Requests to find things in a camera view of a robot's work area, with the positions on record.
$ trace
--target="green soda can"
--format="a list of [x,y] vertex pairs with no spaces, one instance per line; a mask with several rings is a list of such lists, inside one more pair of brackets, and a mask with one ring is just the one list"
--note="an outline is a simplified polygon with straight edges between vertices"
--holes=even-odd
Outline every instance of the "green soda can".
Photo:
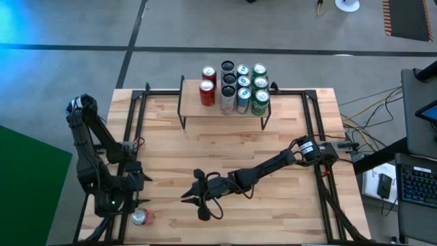
[[265,90],[257,91],[252,104],[252,113],[254,115],[264,115],[270,102],[270,94]]
[[257,91],[265,90],[268,91],[268,80],[266,77],[258,77],[252,83],[252,100],[255,99]]
[[252,69],[252,80],[258,77],[266,77],[267,76],[267,67],[264,64],[255,64]]

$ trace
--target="wooden shelf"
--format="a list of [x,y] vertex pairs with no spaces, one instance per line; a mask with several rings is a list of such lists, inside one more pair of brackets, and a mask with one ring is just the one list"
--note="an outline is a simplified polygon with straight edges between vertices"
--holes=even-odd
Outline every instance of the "wooden shelf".
[[200,79],[185,79],[182,81],[180,92],[180,115],[182,117],[235,117],[235,118],[267,118],[270,108],[264,115],[254,115],[251,111],[252,103],[245,114],[239,114],[234,110],[231,115],[223,115],[221,112],[221,81],[217,80],[215,103],[212,106],[204,106],[200,101]]

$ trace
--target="white object on floor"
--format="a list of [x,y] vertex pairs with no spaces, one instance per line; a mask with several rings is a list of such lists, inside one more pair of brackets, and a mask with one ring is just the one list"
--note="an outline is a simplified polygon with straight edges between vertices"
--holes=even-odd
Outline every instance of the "white object on floor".
[[339,10],[352,13],[360,8],[360,2],[358,0],[335,0],[335,5]]
[[372,170],[369,170],[363,174],[363,186],[362,194],[369,197],[382,200],[378,195],[378,185],[380,184],[380,174],[385,174],[392,178],[390,197],[384,201],[393,203],[397,198],[397,185],[396,185],[396,167],[388,163],[379,165]]

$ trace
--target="laptop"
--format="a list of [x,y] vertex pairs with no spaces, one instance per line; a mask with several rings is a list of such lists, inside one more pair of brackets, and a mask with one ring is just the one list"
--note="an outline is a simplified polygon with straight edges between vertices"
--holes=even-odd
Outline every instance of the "laptop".
[[396,154],[399,233],[437,243],[437,162]]

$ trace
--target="wooden table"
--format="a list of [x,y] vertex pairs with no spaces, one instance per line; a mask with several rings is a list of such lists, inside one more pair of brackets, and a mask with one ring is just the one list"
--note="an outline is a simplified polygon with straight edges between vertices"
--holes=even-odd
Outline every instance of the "wooden table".
[[[114,91],[107,127],[117,141],[123,139],[131,91]],[[334,90],[317,89],[317,93],[326,134],[343,137]],[[180,202],[180,196],[195,180],[195,168],[226,175],[253,167],[307,134],[299,96],[272,96],[271,104],[272,115],[264,131],[257,118],[187,118],[186,129],[182,130],[176,113],[178,97],[148,96],[141,134],[145,144],[139,149],[139,160],[154,181],[145,183],[140,198],[152,200],[141,206],[152,210],[156,220],[153,225],[136,226],[129,218],[125,243],[325,243],[312,167],[286,167],[261,179],[252,200],[242,195],[222,197],[218,200],[225,213],[222,220],[200,221],[195,206]],[[314,118],[312,122],[317,132]],[[346,153],[339,156],[350,158]],[[116,169],[116,165],[110,166],[113,173]],[[370,238],[352,165],[339,161],[333,169],[341,208],[361,234]],[[213,203],[208,205],[218,212]],[[330,218],[338,238],[332,211]],[[89,236],[100,221],[94,215],[91,196],[79,238]],[[118,224],[116,221],[114,237]]]

